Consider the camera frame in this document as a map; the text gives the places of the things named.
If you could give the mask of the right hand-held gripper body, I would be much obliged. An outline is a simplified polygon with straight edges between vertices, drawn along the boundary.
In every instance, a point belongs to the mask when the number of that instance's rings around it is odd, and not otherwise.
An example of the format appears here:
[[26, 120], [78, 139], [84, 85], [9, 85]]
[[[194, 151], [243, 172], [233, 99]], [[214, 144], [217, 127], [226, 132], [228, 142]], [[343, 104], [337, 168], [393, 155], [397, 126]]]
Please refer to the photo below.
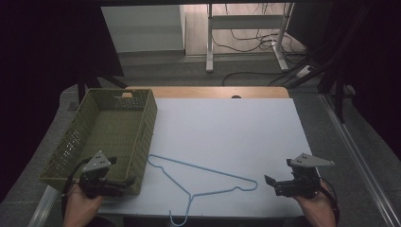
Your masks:
[[319, 166], [334, 166], [333, 161], [302, 153], [298, 157], [291, 159], [293, 167], [291, 174], [293, 179], [290, 181], [277, 182], [274, 187], [277, 196], [304, 197], [313, 199], [321, 186]]

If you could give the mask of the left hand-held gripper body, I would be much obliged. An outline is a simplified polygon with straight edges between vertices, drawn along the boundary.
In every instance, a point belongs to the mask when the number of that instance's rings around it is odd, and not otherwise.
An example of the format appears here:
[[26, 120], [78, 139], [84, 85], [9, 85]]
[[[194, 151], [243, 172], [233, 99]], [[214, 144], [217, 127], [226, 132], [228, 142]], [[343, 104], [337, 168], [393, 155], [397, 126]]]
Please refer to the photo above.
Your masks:
[[78, 185], [87, 198], [123, 196], [126, 185], [106, 178], [111, 166], [108, 157], [100, 150], [83, 167]]

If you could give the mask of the green perforated plastic basket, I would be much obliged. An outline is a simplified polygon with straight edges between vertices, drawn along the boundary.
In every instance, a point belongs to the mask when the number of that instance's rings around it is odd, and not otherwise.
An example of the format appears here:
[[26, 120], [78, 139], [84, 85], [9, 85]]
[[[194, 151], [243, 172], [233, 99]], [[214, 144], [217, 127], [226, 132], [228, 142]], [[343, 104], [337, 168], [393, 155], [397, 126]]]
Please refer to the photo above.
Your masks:
[[40, 180], [61, 191], [73, 168], [102, 151], [114, 157], [106, 178], [125, 182], [126, 195], [138, 195], [146, 169], [157, 105], [150, 89], [91, 89], [78, 106], [73, 120]]

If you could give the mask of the blue wire clothes hanger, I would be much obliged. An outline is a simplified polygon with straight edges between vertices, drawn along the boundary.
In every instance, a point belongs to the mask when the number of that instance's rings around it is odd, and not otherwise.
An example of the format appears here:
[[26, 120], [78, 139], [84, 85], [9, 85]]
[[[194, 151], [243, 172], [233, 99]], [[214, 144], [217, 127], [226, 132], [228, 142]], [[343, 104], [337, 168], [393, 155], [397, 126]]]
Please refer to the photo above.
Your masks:
[[[171, 162], [171, 163], [175, 163], [175, 164], [178, 164], [178, 165], [189, 166], [189, 167], [200, 169], [200, 170], [203, 170], [203, 171], [212, 172], [212, 173], [215, 173], [215, 174], [218, 174], [218, 175], [223, 175], [223, 176], [226, 176], [226, 177], [239, 179], [239, 180], [242, 180], [242, 181], [246, 181], [246, 182], [252, 183], [253, 187], [244, 188], [244, 187], [236, 185], [236, 186], [234, 186], [232, 188], [229, 188], [229, 189], [222, 189], [222, 190], [216, 190], [216, 191], [209, 191], [209, 192], [202, 192], [202, 193], [193, 194], [189, 190], [187, 190], [182, 184], [177, 182], [170, 174], [168, 174], [163, 166], [155, 165], [154, 163], [152, 163], [151, 160], [150, 160], [151, 158], [157, 158], [157, 159], [165, 160], [165, 161], [168, 161], [168, 162]], [[172, 211], [171, 210], [168, 211], [169, 227], [184, 227], [184, 225], [186, 224], [186, 222], [188, 220], [188, 217], [189, 217], [189, 212], [190, 212], [190, 208], [191, 208], [192, 202], [193, 202], [193, 200], [195, 198], [218, 195], [218, 194], [225, 194], [225, 193], [231, 193], [231, 192], [234, 192], [236, 190], [243, 191], [243, 192], [250, 192], [250, 191], [256, 190], [257, 187], [258, 187], [258, 182], [255, 181], [255, 180], [252, 180], [252, 179], [247, 179], [247, 178], [244, 178], [244, 177], [233, 175], [233, 174], [230, 174], [230, 173], [227, 173], [227, 172], [222, 172], [222, 171], [215, 170], [215, 169], [212, 169], [212, 168], [207, 168], [207, 167], [204, 167], [204, 166], [197, 166], [197, 165], [194, 165], [194, 164], [190, 164], [190, 163], [186, 163], [186, 162], [183, 162], [183, 161], [179, 161], [179, 160], [163, 157], [163, 156], [160, 156], [160, 155], [150, 154], [148, 156], [148, 158], [147, 158], [147, 162], [151, 166], [153, 166], [155, 168], [159, 168], [162, 171], [162, 173], [166, 177], [168, 177], [169, 180], [171, 180], [176, 186], [178, 186], [188, 197], [188, 202], [187, 202], [187, 205], [186, 205], [186, 208], [185, 208], [184, 218], [183, 218], [183, 221], [181, 223], [176, 223], [174, 221], [174, 218], [173, 218], [173, 215], [172, 215]]]

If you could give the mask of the person's right hand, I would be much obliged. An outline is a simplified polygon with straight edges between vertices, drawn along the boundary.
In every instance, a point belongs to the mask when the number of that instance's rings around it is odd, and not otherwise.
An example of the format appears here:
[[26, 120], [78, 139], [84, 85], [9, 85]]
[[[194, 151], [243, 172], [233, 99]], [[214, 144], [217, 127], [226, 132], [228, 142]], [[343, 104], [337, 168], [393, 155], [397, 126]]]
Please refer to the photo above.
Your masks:
[[294, 197], [303, 215], [294, 220], [295, 227], [337, 227], [332, 202], [319, 192], [313, 199]]

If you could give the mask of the person's left hand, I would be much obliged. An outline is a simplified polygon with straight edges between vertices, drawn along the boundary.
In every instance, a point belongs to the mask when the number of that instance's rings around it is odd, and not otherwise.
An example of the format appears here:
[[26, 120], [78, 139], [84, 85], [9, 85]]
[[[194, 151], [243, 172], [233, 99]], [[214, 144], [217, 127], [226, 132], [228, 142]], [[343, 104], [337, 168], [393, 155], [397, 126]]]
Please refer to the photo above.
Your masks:
[[67, 193], [67, 204], [62, 227], [86, 227], [96, 216], [104, 198], [89, 199], [78, 184]]

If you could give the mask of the white table mat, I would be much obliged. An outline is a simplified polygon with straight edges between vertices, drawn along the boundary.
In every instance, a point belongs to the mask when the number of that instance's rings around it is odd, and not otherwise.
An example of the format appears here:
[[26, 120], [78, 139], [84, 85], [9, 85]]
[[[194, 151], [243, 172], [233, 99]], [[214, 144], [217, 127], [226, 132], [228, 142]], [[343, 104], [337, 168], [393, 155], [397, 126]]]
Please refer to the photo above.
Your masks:
[[[276, 196], [264, 176], [291, 179], [286, 159], [310, 151], [290, 98], [160, 98], [149, 154], [258, 182], [254, 191], [195, 198], [189, 218], [287, 218], [301, 215], [293, 199]], [[151, 158], [191, 193], [252, 183]], [[103, 214], [184, 217], [187, 195], [150, 164], [137, 196], [107, 199]]]

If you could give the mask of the black stand legs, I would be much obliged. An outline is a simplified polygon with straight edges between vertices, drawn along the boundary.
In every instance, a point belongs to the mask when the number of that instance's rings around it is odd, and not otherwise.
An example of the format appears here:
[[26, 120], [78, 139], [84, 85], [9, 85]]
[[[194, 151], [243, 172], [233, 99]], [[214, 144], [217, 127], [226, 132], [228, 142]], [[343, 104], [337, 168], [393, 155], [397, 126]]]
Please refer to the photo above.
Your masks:
[[353, 41], [364, 19], [372, 8], [372, 4], [361, 4], [358, 10], [352, 14], [350, 22], [345, 25], [342, 36], [337, 43], [331, 58], [324, 64], [318, 66], [315, 70], [307, 73], [304, 77], [297, 79], [286, 85], [287, 89], [296, 88], [303, 83], [323, 75], [320, 83], [317, 86], [318, 92], [327, 95], [332, 87], [336, 88], [334, 114], [340, 123], [344, 122], [342, 114], [342, 104], [344, 98], [344, 56], [350, 43]]

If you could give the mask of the white power strip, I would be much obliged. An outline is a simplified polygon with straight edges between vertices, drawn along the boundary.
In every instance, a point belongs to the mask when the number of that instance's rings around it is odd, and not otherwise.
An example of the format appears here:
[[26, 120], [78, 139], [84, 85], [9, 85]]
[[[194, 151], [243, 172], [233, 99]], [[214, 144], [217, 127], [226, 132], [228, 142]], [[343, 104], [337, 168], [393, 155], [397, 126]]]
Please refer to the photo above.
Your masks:
[[303, 69], [301, 69], [297, 73], [296, 77], [300, 79], [300, 78], [304, 77], [305, 75], [307, 75], [308, 73], [310, 73], [312, 70], [313, 70], [313, 68], [310, 65], [306, 65]]

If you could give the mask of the white cabinet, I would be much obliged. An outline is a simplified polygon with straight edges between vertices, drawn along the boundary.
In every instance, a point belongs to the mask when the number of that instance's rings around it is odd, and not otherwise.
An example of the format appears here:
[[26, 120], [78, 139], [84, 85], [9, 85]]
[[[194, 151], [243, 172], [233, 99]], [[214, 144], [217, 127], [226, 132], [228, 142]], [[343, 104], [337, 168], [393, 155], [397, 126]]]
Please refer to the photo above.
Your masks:
[[184, 50], [184, 14], [179, 5], [101, 10], [118, 53]]

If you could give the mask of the metal floor rail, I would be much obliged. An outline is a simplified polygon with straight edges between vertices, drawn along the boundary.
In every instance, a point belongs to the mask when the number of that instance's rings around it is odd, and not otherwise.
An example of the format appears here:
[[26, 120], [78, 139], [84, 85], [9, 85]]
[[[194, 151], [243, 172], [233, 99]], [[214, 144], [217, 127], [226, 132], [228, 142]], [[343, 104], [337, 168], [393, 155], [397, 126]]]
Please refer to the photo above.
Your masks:
[[395, 214], [390, 200], [385, 195], [384, 189], [375, 178], [372, 170], [368, 167], [363, 158], [359, 147], [357, 146], [351, 133], [346, 125], [340, 122], [334, 110], [334, 104], [330, 100], [330, 95], [320, 94], [320, 100], [323, 102], [324, 108], [327, 110], [340, 138], [345, 145], [348, 153], [356, 166], [357, 172], [369, 191], [375, 206], [377, 207], [381, 217], [383, 217], [388, 227], [401, 227], [401, 218]]

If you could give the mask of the white metal desk frame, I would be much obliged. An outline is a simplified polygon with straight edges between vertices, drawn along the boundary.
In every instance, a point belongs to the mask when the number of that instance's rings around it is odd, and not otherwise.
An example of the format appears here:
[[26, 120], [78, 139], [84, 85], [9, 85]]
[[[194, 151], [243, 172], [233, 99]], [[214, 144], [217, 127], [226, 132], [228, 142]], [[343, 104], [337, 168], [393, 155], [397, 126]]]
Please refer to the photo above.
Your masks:
[[278, 37], [271, 41], [272, 51], [282, 71], [289, 70], [283, 55], [282, 41], [288, 27], [288, 21], [292, 12], [293, 4], [283, 7], [282, 14], [273, 15], [214, 15], [213, 5], [207, 5], [207, 49], [206, 49], [206, 72], [214, 70], [213, 53], [213, 31], [222, 29], [274, 29], [278, 31]]

